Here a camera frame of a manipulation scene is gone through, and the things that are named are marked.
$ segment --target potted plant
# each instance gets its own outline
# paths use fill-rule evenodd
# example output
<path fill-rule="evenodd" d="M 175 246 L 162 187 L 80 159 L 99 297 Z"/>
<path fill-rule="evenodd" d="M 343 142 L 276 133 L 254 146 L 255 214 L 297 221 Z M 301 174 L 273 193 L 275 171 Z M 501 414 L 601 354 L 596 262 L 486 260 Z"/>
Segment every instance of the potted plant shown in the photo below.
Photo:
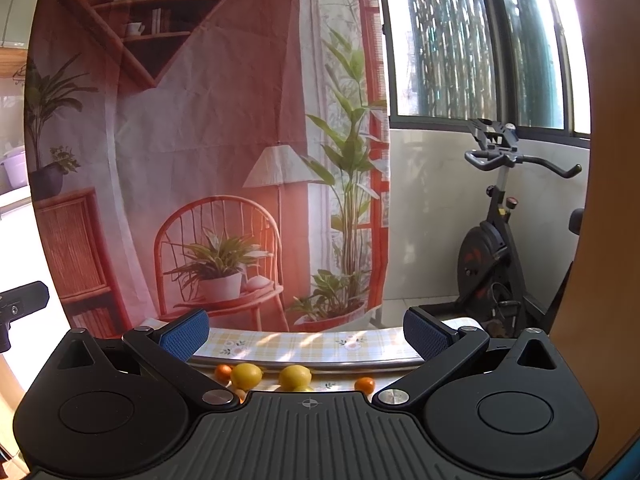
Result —
<path fill-rule="evenodd" d="M 189 261 L 165 274 L 174 276 L 183 289 L 197 282 L 211 303 L 239 298 L 245 269 L 257 265 L 258 258 L 271 256 L 246 236 L 218 238 L 204 229 L 202 238 L 201 244 L 179 244 Z"/>
<path fill-rule="evenodd" d="M 314 292 L 298 298 L 289 310 L 304 312 L 296 328 L 304 332 L 327 330 L 362 316 L 366 310 L 370 269 L 370 251 L 364 233 L 359 229 L 379 195 L 367 184 L 369 173 L 379 171 L 377 161 L 370 158 L 370 142 L 377 140 L 364 131 L 369 114 L 386 106 L 384 102 L 367 104 L 364 84 L 364 52 L 353 46 L 336 30 L 330 28 L 331 41 L 323 41 L 331 56 L 325 65 L 330 89 L 340 107 L 340 117 L 333 128 L 320 117 L 307 115 L 327 137 L 322 143 L 327 165 L 311 156 L 304 156 L 307 166 L 335 195 L 338 213 L 331 217 L 331 228 L 339 232 L 334 241 L 336 266 L 341 274 L 318 270 L 312 277 Z"/>
<path fill-rule="evenodd" d="M 63 107 L 71 107 L 82 111 L 82 103 L 71 97 L 77 92 L 97 92 L 98 89 L 89 86 L 78 86 L 76 80 L 87 75 L 81 73 L 66 76 L 66 69 L 80 55 L 69 59 L 53 75 L 42 76 L 33 59 L 27 59 L 24 83 L 24 126 L 26 137 L 33 146 L 36 169 L 29 174 L 31 193 L 34 200 L 42 200 L 56 196 L 62 190 L 63 175 L 75 171 L 79 167 L 68 148 L 52 148 L 50 154 L 52 162 L 44 164 L 40 153 L 40 139 L 47 121 L 53 114 Z"/>

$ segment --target blue gripper pad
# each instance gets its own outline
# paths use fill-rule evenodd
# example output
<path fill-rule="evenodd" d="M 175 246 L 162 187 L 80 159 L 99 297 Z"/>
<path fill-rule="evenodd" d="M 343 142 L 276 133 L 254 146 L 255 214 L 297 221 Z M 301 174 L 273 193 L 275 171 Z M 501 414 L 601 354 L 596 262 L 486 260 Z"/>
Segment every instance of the blue gripper pad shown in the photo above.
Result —
<path fill-rule="evenodd" d="M 204 310 L 196 310 L 156 330 L 155 336 L 164 350 L 186 361 L 207 342 L 209 317 Z"/>
<path fill-rule="evenodd" d="M 425 361 L 444 352 L 460 336 L 456 330 L 439 322 L 420 307 L 411 307 L 402 320 L 404 339 Z"/>

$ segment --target screw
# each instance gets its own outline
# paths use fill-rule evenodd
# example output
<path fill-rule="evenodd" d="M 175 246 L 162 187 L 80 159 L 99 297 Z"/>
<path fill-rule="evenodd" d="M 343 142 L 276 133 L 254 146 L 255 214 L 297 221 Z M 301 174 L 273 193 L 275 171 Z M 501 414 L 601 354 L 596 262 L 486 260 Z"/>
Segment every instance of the screw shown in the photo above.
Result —
<path fill-rule="evenodd" d="M 202 400 L 213 406 L 228 404 L 234 399 L 234 394 L 229 390 L 209 390 L 202 394 Z"/>
<path fill-rule="evenodd" d="M 404 404 L 409 400 L 409 394 L 402 390 L 383 390 L 378 394 L 378 400 L 383 404 Z"/>

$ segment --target exercise bike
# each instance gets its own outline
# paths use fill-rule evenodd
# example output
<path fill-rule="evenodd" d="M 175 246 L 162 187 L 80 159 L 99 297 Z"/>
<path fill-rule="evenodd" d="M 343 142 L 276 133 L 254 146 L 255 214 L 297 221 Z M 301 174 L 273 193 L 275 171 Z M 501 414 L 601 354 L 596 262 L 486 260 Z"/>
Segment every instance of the exercise bike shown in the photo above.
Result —
<path fill-rule="evenodd" d="M 555 164 L 537 156 L 524 155 L 518 149 L 518 137 L 513 125 L 476 119 L 470 128 L 480 150 L 465 153 L 465 159 L 481 171 L 498 170 L 494 186 L 486 190 L 491 198 L 486 220 L 473 227 L 465 236 L 458 255 L 459 298 L 453 303 L 425 305 L 422 308 L 434 316 L 455 314 L 477 320 L 492 337 L 517 337 L 526 327 L 538 327 L 548 333 L 558 311 L 568 280 L 568 272 L 549 308 L 542 307 L 527 292 L 511 234 L 509 218 L 518 201 L 505 199 L 509 170 L 528 162 L 543 166 L 562 178 L 573 178 L 582 171 L 576 164 L 563 171 Z M 583 210 L 576 210 L 570 229 L 579 233 Z"/>

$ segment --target red wooden chair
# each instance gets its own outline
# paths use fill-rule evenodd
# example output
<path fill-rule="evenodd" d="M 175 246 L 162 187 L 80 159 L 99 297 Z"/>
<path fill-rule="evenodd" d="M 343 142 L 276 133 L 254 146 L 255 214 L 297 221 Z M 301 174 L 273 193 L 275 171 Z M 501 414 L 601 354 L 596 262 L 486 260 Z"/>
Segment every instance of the red wooden chair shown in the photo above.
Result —
<path fill-rule="evenodd" d="M 270 256 L 259 258 L 257 266 L 247 269 L 247 279 L 260 275 L 273 283 L 236 300 L 218 303 L 204 300 L 197 282 L 181 287 L 175 276 L 165 272 L 187 263 L 188 259 L 183 255 L 180 245 L 201 243 L 204 228 L 219 237 L 250 236 Z M 154 243 L 159 319 L 169 321 L 190 308 L 203 308 L 210 318 L 246 314 L 249 326 L 242 326 L 242 329 L 260 332 L 260 310 L 271 304 L 276 312 L 276 319 L 271 320 L 271 325 L 277 327 L 279 332 L 288 332 L 282 304 L 281 257 L 282 243 L 278 227 L 261 205 L 239 196 L 218 195 L 181 207 L 162 224 Z"/>

